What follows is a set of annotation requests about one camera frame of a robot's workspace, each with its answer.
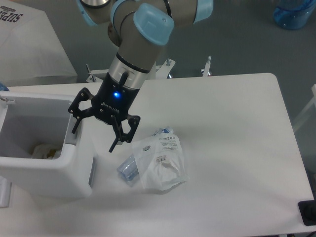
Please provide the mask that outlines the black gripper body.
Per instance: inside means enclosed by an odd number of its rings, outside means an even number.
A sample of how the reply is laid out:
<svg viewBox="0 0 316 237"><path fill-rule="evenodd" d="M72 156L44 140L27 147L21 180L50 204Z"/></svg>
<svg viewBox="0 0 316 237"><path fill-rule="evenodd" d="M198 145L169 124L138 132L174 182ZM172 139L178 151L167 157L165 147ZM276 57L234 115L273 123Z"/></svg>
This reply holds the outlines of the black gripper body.
<svg viewBox="0 0 316 237"><path fill-rule="evenodd" d="M114 80L109 74L106 75L97 94L91 100L93 115L97 119L109 125L114 124L112 119L116 119L117 123L127 119L128 110L139 92L139 89L124 85L127 78L128 72L124 72L119 81Z"/></svg>

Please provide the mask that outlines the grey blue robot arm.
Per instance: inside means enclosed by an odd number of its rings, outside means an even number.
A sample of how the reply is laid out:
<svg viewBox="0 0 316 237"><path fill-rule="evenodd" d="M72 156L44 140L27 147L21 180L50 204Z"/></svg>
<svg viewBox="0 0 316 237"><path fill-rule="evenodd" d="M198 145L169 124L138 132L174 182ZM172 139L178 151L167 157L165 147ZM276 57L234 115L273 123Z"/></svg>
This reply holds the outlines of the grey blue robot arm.
<svg viewBox="0 0 316 237"><path fill-rule="evenodd" d="M91 26L109 23L118 51L96 94L80 90L68 111L76 119L95 117L111 125L114 145L130 143L140 122L129 109L175 27L207 19L211 0L79 0Z"/></svg>

